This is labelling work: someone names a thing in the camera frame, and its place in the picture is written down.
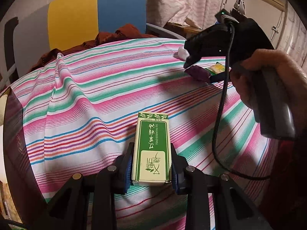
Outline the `right hand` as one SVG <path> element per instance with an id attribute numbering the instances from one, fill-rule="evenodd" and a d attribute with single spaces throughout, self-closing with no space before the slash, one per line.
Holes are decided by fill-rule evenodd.
<path id="1" fill-rule="evenodd" d="M 286 53 L 267 49 L 257 49 L 250 58 L 241 63 L 241 66 L 249 71 L 260 70 L 263 67 L 275 69 L 286 89 L 296 135 L 302 135 L 306 131 L 306 74 L 303 69 Z M 254 88 L 251 79 L 234 69 L 231 69 L 229 75 L 241 101 L 253 108 L 251 98 Z"/>

